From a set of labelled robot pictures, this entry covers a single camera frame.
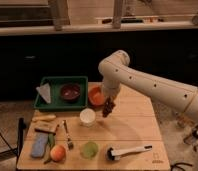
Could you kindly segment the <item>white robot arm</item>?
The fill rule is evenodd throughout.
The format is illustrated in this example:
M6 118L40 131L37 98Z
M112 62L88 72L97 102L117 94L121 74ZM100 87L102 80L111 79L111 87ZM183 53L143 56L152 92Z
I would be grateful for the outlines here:
M128 67L129 63L130 57L123 50L99 63L102 90L106 96L116 96L120 85L124 84L186 114L198 124L198 87L134 70Z

